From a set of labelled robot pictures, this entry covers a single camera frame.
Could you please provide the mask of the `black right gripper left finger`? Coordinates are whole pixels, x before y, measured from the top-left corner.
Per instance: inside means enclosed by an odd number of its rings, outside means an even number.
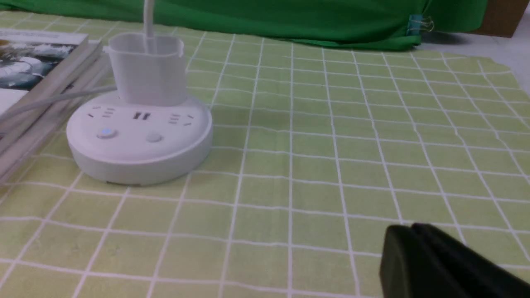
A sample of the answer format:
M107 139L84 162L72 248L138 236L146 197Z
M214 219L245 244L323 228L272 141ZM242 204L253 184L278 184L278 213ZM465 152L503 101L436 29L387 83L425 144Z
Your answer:
M386 228L379 280L385 298L467 298L468 294L411 227Z

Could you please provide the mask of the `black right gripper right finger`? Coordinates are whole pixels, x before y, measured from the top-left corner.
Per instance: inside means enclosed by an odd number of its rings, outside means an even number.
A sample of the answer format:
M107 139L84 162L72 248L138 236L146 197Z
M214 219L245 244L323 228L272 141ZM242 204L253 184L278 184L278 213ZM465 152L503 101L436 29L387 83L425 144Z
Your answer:
M441 264L472 298L528 298L529 283L431 224L414 223Z

